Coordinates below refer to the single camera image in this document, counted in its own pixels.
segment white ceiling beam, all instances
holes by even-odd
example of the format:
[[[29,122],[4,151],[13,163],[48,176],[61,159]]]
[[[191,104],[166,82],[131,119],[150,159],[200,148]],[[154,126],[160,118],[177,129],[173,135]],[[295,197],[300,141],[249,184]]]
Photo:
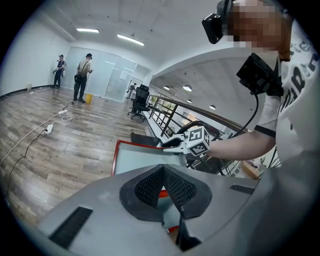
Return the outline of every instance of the white ceiling beam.
[[[67,37],[70,41],[75,42],[76,39],[64,28],[62,28],[59,24],[57,24],[53,19],[51,19],[46,13],[44,13],[41,10],[38,10],[35,13],[39,18],[41,18],[43,21],[45,21],[47,24],[55,28],[57,31],[59,31],[63,36]]]

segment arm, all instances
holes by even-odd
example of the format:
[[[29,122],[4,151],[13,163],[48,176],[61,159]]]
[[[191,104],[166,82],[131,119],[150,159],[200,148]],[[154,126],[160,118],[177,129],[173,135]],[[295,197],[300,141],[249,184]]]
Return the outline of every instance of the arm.
[[[257,130],[237,137],[210,143],[207,155],[228,160],[249,160],[269,152],[276,145],[276,138]]]
[[[210,143],[209,156],[228,160],[249,160],[269,152],[276,144],[280,97],[266,96],[259,122],[252,132]]]

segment glass partition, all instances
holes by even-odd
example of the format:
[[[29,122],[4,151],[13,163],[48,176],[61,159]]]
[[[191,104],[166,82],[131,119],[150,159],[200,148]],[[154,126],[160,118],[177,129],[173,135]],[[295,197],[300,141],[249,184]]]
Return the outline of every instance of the glass partition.
[[[71,47],[68,55],[65,58],[65,77],[61,78],[61,86],[73,89],[75,85],[74,76],[77,73],[77,67],[88,53],[92,54],[92,64],[94,69],[94,64],[98,58],[99,51],[91,50],[86,48],[78,48],[78,47]]]
[[[108,82],[117,60],[117,55],[106,52],[100,53],[95,62],[94,70],[90,74],[90,78],[87,82],[86,93],[102,97],[105,95]]]
[[[115,66],[112,68],[113,71],[104,96],[110,100],[123,102],[136,67],[136,62],[119,57]]]

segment ceiling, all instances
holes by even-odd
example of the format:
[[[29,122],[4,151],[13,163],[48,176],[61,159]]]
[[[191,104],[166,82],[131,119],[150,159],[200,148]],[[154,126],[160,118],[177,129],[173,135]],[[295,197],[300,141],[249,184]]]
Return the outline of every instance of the ceiling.
[[[276,58],[270,58],[272,54],[260,56],[263,56],[270,67],[275,66]],[[170,90],[164,90],[167,94],[174,95],[185,103],[191,99],[190,105],[214,112],[243,125],[256,108],[255,97],[239,83],[236,75],[246,59],[246,57],[220,58],[195,63],[158,76],[151,80],[151,84],[159,89],[169,86]],[[191,92],[183,89],[186,84],[191,85]],[[258,113],[261,113],[265,95],[259,95],[258,98],[260,101]],[[210,109],[210,105],[215,105],[216,110]],[[257,120],[258,118],[252,122],[251,128]]]
[[[181,39],[201,36],[208,43],[201,21],[218,0],[49,0],[40,11],[74,40],[91,40],[130,49],[160,65],[172,56],[173,45],[190,44]],[[76,28],[98,29],[99,34]],[[117,38],[117,34],[144,42],[143,47]]]

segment black chair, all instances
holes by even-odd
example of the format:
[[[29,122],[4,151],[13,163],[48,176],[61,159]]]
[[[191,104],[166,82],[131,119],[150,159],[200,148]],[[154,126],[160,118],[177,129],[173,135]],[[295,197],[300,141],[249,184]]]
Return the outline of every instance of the black chair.
[[[150,111],[150,108],[146,107],[146,103],[147,103],[147,99],[149,97],[149,87],[145,86],[143,84],[140,85],[140,87],[138,87],[136,89],[135,92],[135,99],[133,101],[132,104],[132,111],[128,112],[129,114],[134,114],[133,116],[131,116],[131,119],[133,117],[140,117],[142,119],[142,122],[145,121],[146,117],[144,115],[141,114],[142,111]]]

